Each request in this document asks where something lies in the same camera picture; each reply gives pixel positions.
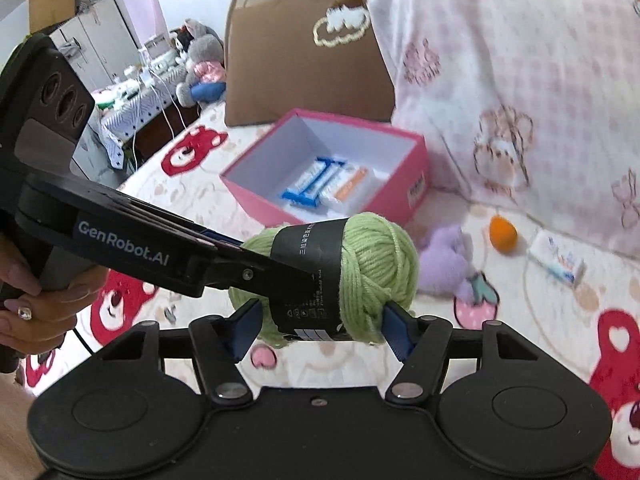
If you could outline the person left hand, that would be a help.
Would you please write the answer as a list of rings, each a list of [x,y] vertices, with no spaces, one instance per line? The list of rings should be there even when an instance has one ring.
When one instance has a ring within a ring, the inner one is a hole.
[[[102,266],[81,273],[67,288],[45,292],[14,244],[1,237],[1,281],[21,296],[4,302],[1,343],[23,354],[40,354],[62,344],[76,326],[77,315],[90,306],[105,285]]]

